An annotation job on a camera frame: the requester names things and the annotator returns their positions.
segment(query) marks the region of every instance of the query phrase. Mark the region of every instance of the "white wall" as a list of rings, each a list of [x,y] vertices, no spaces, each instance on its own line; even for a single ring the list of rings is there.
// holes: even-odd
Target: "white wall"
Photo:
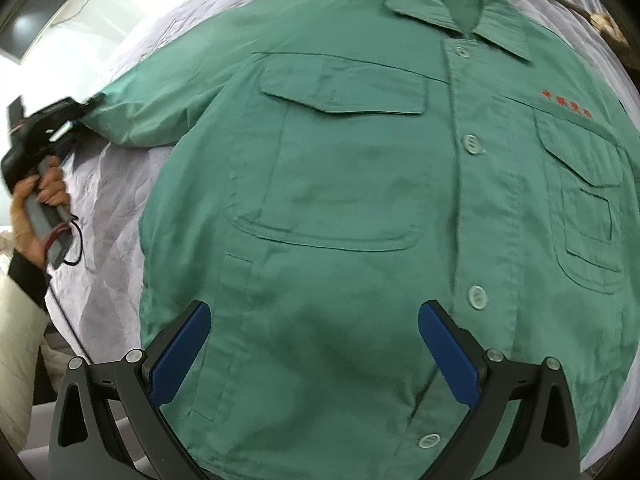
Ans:
[[[0,156],[9,148],[6,107],[24,96],[27,113],[71,96],[89,96],[111,54],[145,17],[179,0],[70,0],[17,66],[0,57]],[[68,22],[57,22],[72,18]],[[8,224],[9,195],[0,184],[0,226]]]

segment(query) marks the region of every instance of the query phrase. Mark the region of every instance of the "chest pocket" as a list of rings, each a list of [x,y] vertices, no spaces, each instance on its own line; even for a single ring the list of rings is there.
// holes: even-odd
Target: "chest pocket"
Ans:
[[[226,210],[237,228],[351,251],[416,243],[430,184],[426,78],[271,54],[249,86],[230,161]]]
[[[536,111],[547,157],[556,257],[581,286],[612,294],[623,283],[622,166],[615,145],[587,127]]]

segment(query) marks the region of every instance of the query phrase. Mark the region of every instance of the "human hand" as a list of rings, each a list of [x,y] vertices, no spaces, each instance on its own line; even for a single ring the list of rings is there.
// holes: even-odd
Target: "human hand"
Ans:
[[[53,207],[64,205],[70,211],[71,197],[66,192],[66,184],[62,178],[60,161],[56,156],[49,157],[49,171],[40,180],[38,186],[40,189],[38,201]],[[24,210],[24,201],[34,191],[39,179],[38,175],[33,175],[15,185],[10,215],[14,227],[15,250],[32,264],[44,270],[46,266],[44,242],[39,240],[33,232]]]

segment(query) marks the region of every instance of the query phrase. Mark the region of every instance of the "white bed sheet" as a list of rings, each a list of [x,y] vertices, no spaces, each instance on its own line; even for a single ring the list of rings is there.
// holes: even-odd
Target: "white bed sheet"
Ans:
[[[122,43],[102,76],[102,86],[135,66],[155,49],[222,10],[251,0],[186,0],[171,12],[143,20]],[[580,16],[552,0],[509,0],[524,14],[561,36],[609,83],[640,127],[640,97],[612,51]],[[572,0],[592,12],[598,0]],[[140,345],[138,300],[143,255],[138,219],[171,148],[125,150],[95,137],[76,153],[69,175],[74,211],[85,238],[84,262],[62,267],[53,285],[74,331],[95,362],[120,359]],[[51,317],[78,353],[78,342],[50,300]],[[622,438],[640,406],[640,362],[636,356],[625,389],[605,429],[585,457],[587,468]]]

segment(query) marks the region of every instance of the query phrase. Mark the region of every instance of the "pocket flap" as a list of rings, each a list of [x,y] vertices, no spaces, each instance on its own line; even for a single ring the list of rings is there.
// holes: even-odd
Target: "pocket flap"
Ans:
[[[426,78],[406,70],[334,56],[274,54],[260,90],[322,112],[418,115],[426,110]]]
[[[545,149],[592,186],[622,183],[616,147],[598,134],[571,121],[536,110],[538,135]]]

